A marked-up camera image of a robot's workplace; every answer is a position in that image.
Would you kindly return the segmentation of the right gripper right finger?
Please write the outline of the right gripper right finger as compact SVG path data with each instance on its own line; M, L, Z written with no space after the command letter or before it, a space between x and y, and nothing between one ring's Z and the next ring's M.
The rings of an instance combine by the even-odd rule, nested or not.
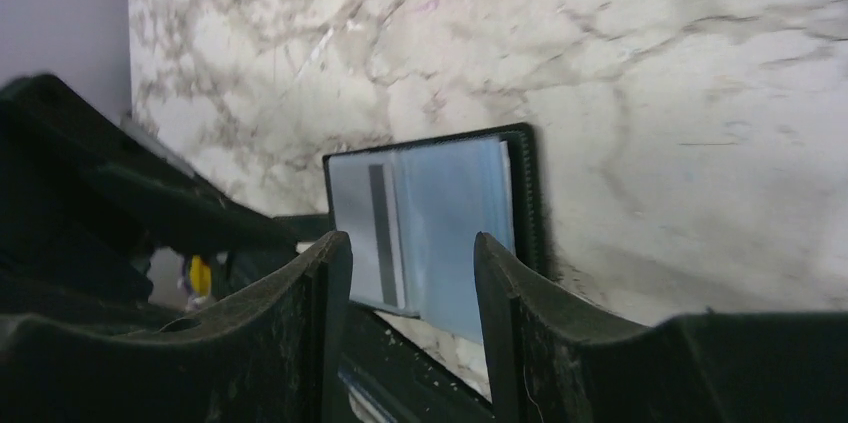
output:
M474 273L499 422L843 422L843 312L707 311L643 326L486 233Z

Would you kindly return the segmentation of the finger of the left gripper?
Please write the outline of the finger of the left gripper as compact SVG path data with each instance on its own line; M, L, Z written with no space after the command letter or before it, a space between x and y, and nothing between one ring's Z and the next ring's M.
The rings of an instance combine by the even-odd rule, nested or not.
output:
M52 74L1 89L1 114L75 176L180 252L292 247L290 226L250 210L144 148Z
M150 232L97 187L97 169L1 164L1 310L152 328Z

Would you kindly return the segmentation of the white patterned card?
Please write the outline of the white patterned card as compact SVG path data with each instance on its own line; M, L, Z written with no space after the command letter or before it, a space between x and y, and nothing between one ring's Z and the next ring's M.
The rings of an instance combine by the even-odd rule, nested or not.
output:
M328 160L330 202L337 229L350 237L350 298L392 312L407 309L395 195L387 156L337 155Z

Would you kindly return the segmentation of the black leather card holder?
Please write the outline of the black leather card holder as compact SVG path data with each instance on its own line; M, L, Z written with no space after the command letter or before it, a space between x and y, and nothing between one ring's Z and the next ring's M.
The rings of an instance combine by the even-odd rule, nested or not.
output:
M287 223L314 241L334 223L328 160L337 155L387 156L395 195L407 309L461 338L483 339L474 278L474 241L492 235L534 271L549 274L536 132L528 123L326 155L329 210Z

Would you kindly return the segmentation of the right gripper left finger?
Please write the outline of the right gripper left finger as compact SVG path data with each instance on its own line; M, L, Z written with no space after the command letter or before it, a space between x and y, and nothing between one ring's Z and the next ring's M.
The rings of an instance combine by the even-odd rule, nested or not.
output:
M1 279L5 422L327 422L347 234L188 315Z

